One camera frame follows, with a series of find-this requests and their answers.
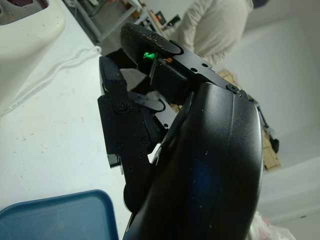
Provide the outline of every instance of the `white table surface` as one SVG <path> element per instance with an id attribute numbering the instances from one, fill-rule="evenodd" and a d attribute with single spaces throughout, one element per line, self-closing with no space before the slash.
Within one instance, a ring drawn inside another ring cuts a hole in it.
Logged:
<path id="1" fill-rule="evenodd" d="M 27 84 L 94 45 L 61 2 L 66 26 Z M 120 239 L 130 213 L 125 178 L 110 169 L 97 98 L 99 55 L 61 70 L 53 82 L 0 118 L 0 210 L 9 205 L 100 189 L 113 202 Z"/>

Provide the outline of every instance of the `person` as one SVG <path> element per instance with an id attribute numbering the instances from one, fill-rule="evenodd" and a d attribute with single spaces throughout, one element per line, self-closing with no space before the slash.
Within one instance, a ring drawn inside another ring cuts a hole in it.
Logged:
<path id="1" fill-rule="evenodd" d="M 226 53 L 240 41 L 247 18 L 253 9 L 260 8 L 269 0 L 196 0 L 186 11 L 180 25 L 167 38 L 216 65 Z M 120 69 L 136 65 L 120 48 L 107 54 Z M 131 91 L 147 94 L 153 89 L 146 76 Z"/>

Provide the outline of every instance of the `white object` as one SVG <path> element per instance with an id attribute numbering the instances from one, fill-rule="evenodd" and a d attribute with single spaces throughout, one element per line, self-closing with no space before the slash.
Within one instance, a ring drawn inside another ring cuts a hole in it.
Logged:
<path id="1" fill-rule="evenodd" d="M 0 25 L 0 115 L 65 26 L 57 0 L 15 22 Z"/>
<path id="2" fill-rule="evenodd" d="M 89 2 L 94 6 L 99 5 L 99 2 L 97 0 L 89 0 Z"/>
<path id="3" fill-rule="evenodd" d="M 74 0 L 64 0 L 65 5 L 67 5 L 69 8 L 75 8 Z"/>
<path id="4" fill-rule="evenodd" d="M 241 39 L 252 10 L 252 0 L 197 0 L 167 37 L 215 65 Z"/>
<path id="5" fill-rule="evenodd" d="M 288 229 L 271 225 L 259 212 L 254 215 L 249 234 L 250 240 L 296 240 Z"/>
<path id="6" fill-rule="evenodd" d="M 94 47 L 62 1 L 65 28 L 22 86 Z M 0 210 L 36 199 L 100 189 L 111 198 L 119 239 L 130 219 L 125 178 L 110 169 L 97 99 L 99 56 L 62 69 L 43 90 L 0 118 Z"/>

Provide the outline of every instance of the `blue tray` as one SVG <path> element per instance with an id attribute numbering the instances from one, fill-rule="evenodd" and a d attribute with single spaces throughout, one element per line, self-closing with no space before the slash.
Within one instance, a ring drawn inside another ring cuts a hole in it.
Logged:
<path id="1" fill-rule="evenodd" d="M 0 211 L 0 240 L 118 240 L 110 197 L 85 191 Z"/>

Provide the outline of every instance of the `beige shirt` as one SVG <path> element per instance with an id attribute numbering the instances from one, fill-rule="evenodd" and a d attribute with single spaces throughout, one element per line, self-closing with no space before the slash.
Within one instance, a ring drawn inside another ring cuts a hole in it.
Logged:
<path id="1" fill-rule="evenodd" d="M 196 0 L 168 39 L 215 65 L 241 39 L 252 0 Z"/>

